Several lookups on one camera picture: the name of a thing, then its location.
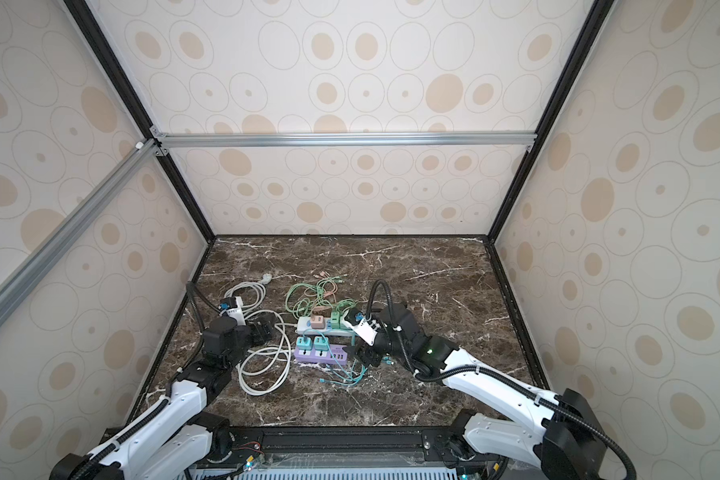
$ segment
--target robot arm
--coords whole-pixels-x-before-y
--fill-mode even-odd
[[[223,458],[230,451],[229,419],[202,410],[230,382],[248,349],[271,338],[269,322],[266,316],[248,322],[215,318],[202,330],[198,360],[171,380],[165,395],[87,456],[62,458],[50,479],[167,480],[205,456]]]
[[[393,303],[383,280],[368,297],[373,303],[384,286],[387,307],[373,313],[351,309],[346,321],[365,345],[357,357],[366,366],[378,366],[385,355],[395,356],[416,380],[440,382],[464,392],[510,420],[471,412],[460,438],[451,442],[457,457],[495,453],[537,466],[550,480],[585,480],[597,474],[608,448],[624,463],[626,478],[636,472],[629,457],[604,435],[592,408],[579,393],[563,395],[520,382],[475,359],[466,350],[440,336],[428,336],[403,303]]]

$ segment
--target wallpaper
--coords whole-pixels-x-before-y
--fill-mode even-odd
[[[591,0],[96,0],[164,132],[534,130]]]
[[[553,387],[645,480],[720,479],[720,1],[620,4],[498,248]]]
[[[524,153],[524,145],[172,149],[216,234],[282,235],[484,234]]]
[[[0,328],[0,480],[124,424],[205,245],[151,160]]]
[[[0,284],[135,138],[58,4],[0,1]]]

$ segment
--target ventilation grille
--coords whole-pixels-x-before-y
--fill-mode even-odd
[[[195,472],[194,480],[221,475],[231,470],[207,469]],[[457,480],[455,470],[445,467],[410,468],[270,468],[246,472],[235,480]],[[179,475],[175,480],[184,480]]]

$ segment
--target enclosure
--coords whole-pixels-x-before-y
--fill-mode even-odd
[[[720,0],[0,0],[0,480],[160,397],[200,340],[188,281],[221,304],[268,275],[288,357],[207,409],[240,432],[429,460],[496,415],[393,359],[291,358],[299,288],[384,279],[580,392],[639,478],[720,478]]]

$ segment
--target brown marble surface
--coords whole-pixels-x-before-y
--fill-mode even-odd
[[[270,273],[262,308],[283,312],[291,284],[315,283],[314,275],[346,274],[340,297],[365,306],[371,283],[383,278],[395,301],[408,308],[429,334],[444,336],[472,355],[513,377],[530,383],[528,368],[514,336],[498,285],[482,242],[474,238],[219,238],[202,269],[198,286],[213,302],[231,286]],[[243,300],[252,300],[243,291]],[[206,321],[212,313],[203,305]],[[286,322],[296,322],[289,314]],[[289,327],[295,345],[296,334]],[[198,341],[198,331],[184,312],[149,388],[148,403],[164,388]],[[279,341],[278,333],[274,341]],[[258,370],[264,360],[250,362]],[[248,383],[265,389],[282,370],[277,368]],[[237,372],[207,410],[228,416],[238,426],[448,425],[461,408],[490,414],[490,409],[461,392],[412,380],[401,365],[381,364],[357,386],[320,383],[330,375],[292,361],[286,382],[273,393],[248,396],[238,387]]]

